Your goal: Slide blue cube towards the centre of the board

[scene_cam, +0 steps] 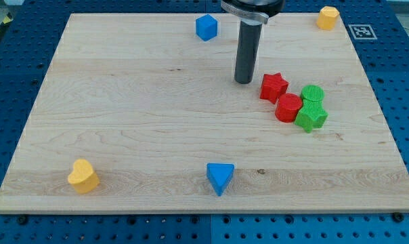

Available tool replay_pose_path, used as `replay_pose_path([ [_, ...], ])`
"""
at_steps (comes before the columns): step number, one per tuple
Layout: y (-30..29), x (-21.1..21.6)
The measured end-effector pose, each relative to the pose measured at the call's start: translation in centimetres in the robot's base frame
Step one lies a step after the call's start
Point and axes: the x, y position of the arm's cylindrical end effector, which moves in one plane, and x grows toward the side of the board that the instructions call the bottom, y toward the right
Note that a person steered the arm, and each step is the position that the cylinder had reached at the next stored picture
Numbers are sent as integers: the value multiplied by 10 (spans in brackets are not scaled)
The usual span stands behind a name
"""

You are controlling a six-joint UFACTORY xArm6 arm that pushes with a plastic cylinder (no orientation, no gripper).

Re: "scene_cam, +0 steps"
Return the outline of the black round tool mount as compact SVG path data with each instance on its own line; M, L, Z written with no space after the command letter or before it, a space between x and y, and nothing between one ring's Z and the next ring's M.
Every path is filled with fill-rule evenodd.
M239 18L267 24L279 14L285 0L221 0L221 8Z

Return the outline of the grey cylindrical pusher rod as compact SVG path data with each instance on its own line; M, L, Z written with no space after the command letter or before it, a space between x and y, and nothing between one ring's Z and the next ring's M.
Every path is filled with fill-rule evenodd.
M262 23L242 19L238 36L234 80L248 84L253 80Z

